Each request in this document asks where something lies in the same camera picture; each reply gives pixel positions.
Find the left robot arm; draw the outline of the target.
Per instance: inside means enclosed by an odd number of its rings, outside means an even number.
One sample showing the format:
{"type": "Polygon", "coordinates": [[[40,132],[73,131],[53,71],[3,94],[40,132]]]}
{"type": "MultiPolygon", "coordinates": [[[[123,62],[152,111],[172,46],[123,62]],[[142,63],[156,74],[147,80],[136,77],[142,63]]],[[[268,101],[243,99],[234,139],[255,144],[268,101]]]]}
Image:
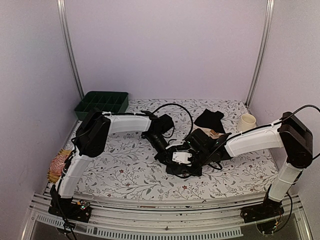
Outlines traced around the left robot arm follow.
{"type": "Polygon", "coordinates": [[[55,209],[63,217],[70,217],[74,213],[74,205],[68,200],[73,198],[76,186],[91,159],[105,151],[109,135],[138,132],[158,152],[162,152],[168,145],[163,134],[173,127],[174,122],[167,114],[156,116],[150,111],[111,113],[92,109],[71,140],[73,150],[64,161],[61,176],[53,188],[59,197],[55,209]]]}

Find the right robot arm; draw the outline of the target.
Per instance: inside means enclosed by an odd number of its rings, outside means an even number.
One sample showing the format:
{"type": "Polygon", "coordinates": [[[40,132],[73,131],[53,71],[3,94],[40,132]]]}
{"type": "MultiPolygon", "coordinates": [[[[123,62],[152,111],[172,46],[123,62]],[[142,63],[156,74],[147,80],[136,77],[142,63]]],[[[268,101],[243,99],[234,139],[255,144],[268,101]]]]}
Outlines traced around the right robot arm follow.
{"type": "Polygon", "coordinates": [[[291,112],[283,113],[279,120],[235,134],[209,137],[202,129],[196,129],[184,141],[166,147],[169,160],[188,167],[189,175],[212,162],[265,149],[284,148],[286,161],[276,180],[267,191],[266,201],[259,206],[262,218],[269,218],[278,210],[286,192],[297,181],[301,172],[314,160],[313,134],[291,112]]]}

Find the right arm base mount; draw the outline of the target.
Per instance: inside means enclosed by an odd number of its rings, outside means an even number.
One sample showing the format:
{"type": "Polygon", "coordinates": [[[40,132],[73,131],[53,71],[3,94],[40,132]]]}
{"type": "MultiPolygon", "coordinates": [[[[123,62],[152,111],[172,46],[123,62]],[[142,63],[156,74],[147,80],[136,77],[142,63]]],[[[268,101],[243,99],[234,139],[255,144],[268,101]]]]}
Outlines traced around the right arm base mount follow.
{"type": "Polygon", "coordinates": [[[284,214],[282,204],[277,202],[273,203],[260,203],[241,208],[240,216],[245,223],[256,222],[268,218],[277,217],[284,214]]]}

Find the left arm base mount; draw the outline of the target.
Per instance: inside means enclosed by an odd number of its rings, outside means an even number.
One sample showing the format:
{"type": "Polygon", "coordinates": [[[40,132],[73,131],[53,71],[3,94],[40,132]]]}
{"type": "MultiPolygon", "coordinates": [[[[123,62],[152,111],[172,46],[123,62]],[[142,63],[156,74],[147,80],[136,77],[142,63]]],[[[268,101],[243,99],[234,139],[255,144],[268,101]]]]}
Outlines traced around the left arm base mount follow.
{"type": "Polygon", "coordinates": [[[92,213],[90,205],[86,200],[73,202],[71,198],[59,198],[51,201],[48,213],[68,220],[88,223],[92,213]]]}

